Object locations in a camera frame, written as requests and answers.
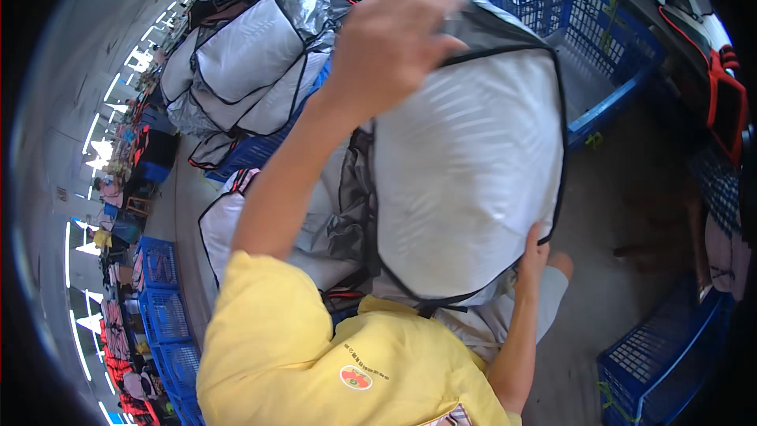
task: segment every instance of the chair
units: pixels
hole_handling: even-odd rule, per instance
[[[144,205],[144,209],[139,209],[137,207],[138,203],[142,203]],[[126,209],[127,211],[132,211],[133,213],[137,213],[142,217],[147,217],[149,215],[148,211],[150,210],[150,203],[150,200],[143,199],[141,197],[129,196]]]

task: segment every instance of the blue basket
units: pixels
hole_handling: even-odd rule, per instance
[[[142,236],[137,243],[137,253],[140,252],[147,288],[179,288],[176,247],[173,242]]]
[[[316,92],[321,86],[323,86],[330,71],[331,60],[329,59],[326,64],[323,65],[315,82],[313,82],[313,86],[310,88],[308,95],[300,103],[295,110],[294,115],[289,119],[284,128],[276,132],[274,135],[270,135],[270,137],[245,138],[237,144],[236,148],[232,150],[232,153],[226,158],[220,168],[212,171],[205,171],[205,177],[226,183],[226,180],[228,180],[231,175],[241,169],[262,168],[273,153],[279,149],[279,146],[282,144],[286,136],[289,135],[291,128],[295,126],[310,94]]]
[[[699,305],[684,278],[653,314],[597,357],[605,426],[670,423],[721,352],[732,306],[712,290]]]
[[[205,426],[197,398],[179,398],[169,393],[168,399],[179,420],[182,421],[182,426]]]
[[[489,1],[557,51],[571,148],[614,115],[665,57],[655,36],[614,0]]]
[[[139,312],[150,347],[192,341],[179,291],[147,288],[139,294]]]
[[[166,391],[181,398],[194,399],[197,395],[194,384],[200,368],[200,354],[194,343],[150,345],[150,351],[157,352],[153,358],[156,364],[160,363],[158,371]]]

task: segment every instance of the yellow shirt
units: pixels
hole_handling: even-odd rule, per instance
[[[415,309],[367,297],[337,325],[304,271],[234,253],[197,378],[208,426],[419,425],[465,409],[477,426],[520,425],[484,362]]]

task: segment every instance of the plaid fabric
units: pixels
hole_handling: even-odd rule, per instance
[[[462,407],[462,403],[457,403],[457,407],[454,410],[442,416],[440,419],[435,419],[430,423],[423,424],[423,426],[447,426],[448,424],[455,424],[456,426],[472,426],[471,419],[466,412],[466,409]]]
[[[715,223],[728,236],[741,234],[739,177],[721,150],[710,145],[689,160],[689,170]]]

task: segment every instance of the yellow sleeve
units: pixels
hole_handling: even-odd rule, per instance
[[[523,421],[518,413],[506,411],[507,419],[510,420],[510,426],[523,426]]]
[[[306,368],[331,349],[332,333],[331,316],[304,271],[235,252],[205,333],[197,377],[201,405],[203,397],[226,393],[249,402],[235,383],[273,368]]]

